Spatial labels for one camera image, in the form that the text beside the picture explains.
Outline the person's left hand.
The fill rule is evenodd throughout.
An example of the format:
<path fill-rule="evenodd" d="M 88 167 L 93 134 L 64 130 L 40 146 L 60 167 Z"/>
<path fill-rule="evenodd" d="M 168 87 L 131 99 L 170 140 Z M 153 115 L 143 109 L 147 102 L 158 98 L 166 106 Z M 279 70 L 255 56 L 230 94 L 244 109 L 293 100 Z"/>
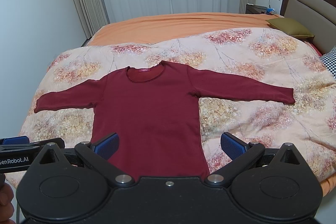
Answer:
<path fill-rule="evenodd" d="M 11 203 L 14 197 L 14 192 L 9 186 L 9 184 L 4 183 L 3 187 L 1 187 L 0 192 L 0 222 L 1 223 L 14 223 L 13 220 L 11 220 L 11 217 L 14 213 L 14 207 Z"/>

